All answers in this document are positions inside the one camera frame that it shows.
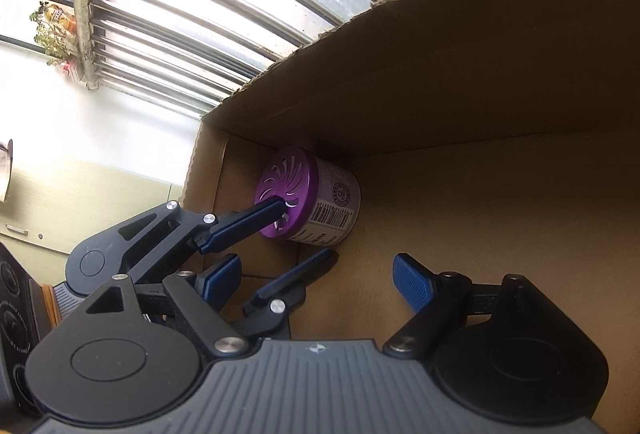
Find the circular lens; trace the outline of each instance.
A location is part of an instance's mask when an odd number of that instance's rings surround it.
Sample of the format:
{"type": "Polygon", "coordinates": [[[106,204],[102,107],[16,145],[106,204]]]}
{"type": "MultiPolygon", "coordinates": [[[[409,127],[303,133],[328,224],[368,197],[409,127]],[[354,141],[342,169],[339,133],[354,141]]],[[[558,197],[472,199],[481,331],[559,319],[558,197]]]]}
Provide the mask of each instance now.
{"type": "Polygon", "coordinates": [[[0,278],[2,278],[2,282],[6,286],[6,289],[9,290],[9,293],[17,297],[18,293],[20,293],[18,278],[8,263],[2,263],[2,265],[0,265],[0,278]]]}
{"type": "Polygon", "coordinates": [[[11,308],[4,308],[1,315],[2,331],[19,351],[29,349],[29,334],[22,318],[11,308]]]}
{"type": "Polygon", "coordinates": [[[33,401],[29,387],[27,387],[27,379],[24,376],[24,366],[22,364],[14,367],[14,381],[26,404],[35,409],[36,404],[33,401]]]}

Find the cardboard box wall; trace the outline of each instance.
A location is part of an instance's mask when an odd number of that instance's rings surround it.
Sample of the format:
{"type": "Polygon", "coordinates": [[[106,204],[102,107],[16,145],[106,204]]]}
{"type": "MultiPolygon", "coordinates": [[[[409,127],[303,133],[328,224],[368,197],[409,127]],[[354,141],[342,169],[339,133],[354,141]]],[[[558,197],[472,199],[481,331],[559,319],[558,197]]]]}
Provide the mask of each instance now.
{"type": "MultiPolygon", "coordinates": [[[[387,0],[254,79],[201,125],[185,207],[253,203],[295,143],[354,173],[362,208],[294,338],[371,337],[411,316],[408,252],[476,283],[526,275],[602,349],[594,419],[640,428],[640,0],[387,0]]],[[[225,309],[309,250],[240,243],[225,309]]]]}

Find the silver screw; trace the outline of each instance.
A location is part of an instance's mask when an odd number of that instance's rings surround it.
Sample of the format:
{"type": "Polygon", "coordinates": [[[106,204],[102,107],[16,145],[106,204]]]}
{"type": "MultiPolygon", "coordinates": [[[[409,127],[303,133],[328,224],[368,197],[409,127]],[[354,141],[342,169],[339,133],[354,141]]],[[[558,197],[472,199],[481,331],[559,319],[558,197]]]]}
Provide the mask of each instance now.
{"type": "Polygon", "coordinates": [[[220,353],[238,353],[244,349],[245,346],[244,340],[238,337],[222,337],[216,340],[216,343],[213,344],[220,353]]]}
{"type": "Polygon", "coordinates": [[[273,299],[269,305],[269,308],[271,308],[271,311],[273,311],[274,313],[280,315],[281,313],[284,313],[287,305],[281,299],[273,299]]]}
{"type": "Polygon", "coordinates": [[[400,337],[389,347],[398,353],[410,353],[418,347],[418,342],[413,337],[400,337]]]}

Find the circular logo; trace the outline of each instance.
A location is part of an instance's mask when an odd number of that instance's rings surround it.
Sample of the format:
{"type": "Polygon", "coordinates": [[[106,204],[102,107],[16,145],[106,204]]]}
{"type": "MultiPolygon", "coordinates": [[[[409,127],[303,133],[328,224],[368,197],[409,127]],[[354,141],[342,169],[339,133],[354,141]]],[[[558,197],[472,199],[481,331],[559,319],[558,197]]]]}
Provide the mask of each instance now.
{"type": "Polygon", "coordinates": [[[349,188],[342,182],[338,182],[334,185],[334,202],[338,207],[344,207],[351,201],[351,193],[349,188]]]}

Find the air freshener canister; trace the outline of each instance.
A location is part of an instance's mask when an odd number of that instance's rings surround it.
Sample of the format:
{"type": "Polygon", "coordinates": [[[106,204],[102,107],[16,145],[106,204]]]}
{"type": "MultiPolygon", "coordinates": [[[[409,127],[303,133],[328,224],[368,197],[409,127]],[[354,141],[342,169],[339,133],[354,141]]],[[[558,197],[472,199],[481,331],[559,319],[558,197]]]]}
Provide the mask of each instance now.
{"type": "Polygon", "coordinates": [[[262,235],[310,245],[343,240],[360,210],[360,187],[353,174],[295,145],[274,154],[262,172],[255,202],[273,195],[286,201],[287,211],[262,235]]]}

